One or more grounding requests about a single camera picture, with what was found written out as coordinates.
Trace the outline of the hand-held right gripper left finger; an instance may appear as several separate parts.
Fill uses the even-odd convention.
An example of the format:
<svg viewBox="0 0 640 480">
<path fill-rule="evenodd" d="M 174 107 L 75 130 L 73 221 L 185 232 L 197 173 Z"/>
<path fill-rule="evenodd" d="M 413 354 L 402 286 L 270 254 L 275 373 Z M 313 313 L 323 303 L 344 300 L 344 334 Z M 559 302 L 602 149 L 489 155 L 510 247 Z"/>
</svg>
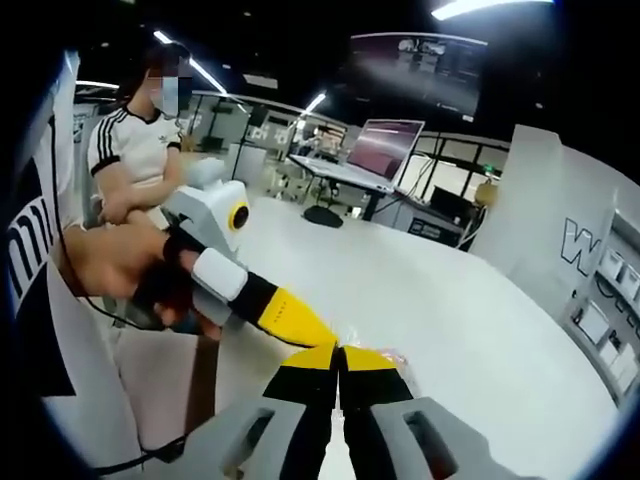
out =
<svg viewBox="0 0 640 480">
<path fill-rule="evenodd" d="M 242 399 L 196 430 L 186 479 L 316 479 L 331 437 L 337 348 L 325 343 L 286 359 L 259 397 Z"/>
</svg>

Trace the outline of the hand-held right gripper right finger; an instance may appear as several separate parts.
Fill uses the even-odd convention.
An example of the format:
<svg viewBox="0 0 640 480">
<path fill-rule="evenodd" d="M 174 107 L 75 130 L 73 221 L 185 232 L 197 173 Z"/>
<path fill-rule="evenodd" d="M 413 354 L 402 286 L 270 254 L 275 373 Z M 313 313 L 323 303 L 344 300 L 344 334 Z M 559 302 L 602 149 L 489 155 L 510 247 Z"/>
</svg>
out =
<svg viewBox="0 0 640 480">
<path fill-rule="evenodd" d="M 395 364 L 339 350 L 343 433 L 358 479 L 509 479 L 486 438 L 429 397 L 415 397 Z"/>
</svg>

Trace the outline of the person's left hand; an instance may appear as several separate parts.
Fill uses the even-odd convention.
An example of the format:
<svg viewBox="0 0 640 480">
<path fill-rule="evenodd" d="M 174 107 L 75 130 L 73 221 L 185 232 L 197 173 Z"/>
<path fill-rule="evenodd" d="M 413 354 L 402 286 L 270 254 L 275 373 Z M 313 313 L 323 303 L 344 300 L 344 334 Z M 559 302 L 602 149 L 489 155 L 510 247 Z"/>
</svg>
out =
<svg viewBox="0 0 640 480">
<path fill-rule="evenodd" d="M 220 341 L 222 329 L 194 305 L 195 262 L 204 246 L 178 229 L 170 229 L 161 256 L 142 270 L 133 294 L 136 307 L 153 315 L 165 328 Z"/>
</svg>

